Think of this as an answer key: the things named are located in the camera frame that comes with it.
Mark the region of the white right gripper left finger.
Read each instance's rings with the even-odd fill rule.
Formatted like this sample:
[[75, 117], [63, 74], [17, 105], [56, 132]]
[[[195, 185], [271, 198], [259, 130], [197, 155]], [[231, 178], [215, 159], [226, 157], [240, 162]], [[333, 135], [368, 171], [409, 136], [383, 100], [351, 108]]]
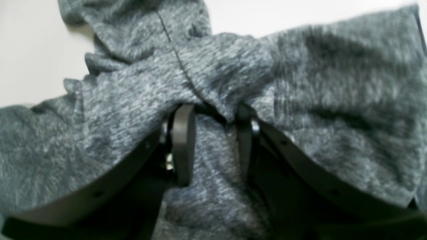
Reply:
[[195, 106], [169, 108], [119, 164], [81, 189], [8, 217], [13, 240], [150, 240], [164, 194], [192, 181]]

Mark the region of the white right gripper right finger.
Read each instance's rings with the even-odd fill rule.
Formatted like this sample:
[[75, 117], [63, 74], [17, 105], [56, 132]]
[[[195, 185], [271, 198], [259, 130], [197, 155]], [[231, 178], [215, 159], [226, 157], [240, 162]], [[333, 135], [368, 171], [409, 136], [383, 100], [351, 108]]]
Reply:
[[324, 170], [249, 105], [236, 112], [241, 178], [275, 240], [422, 240], [426, 214], [364, 193]]

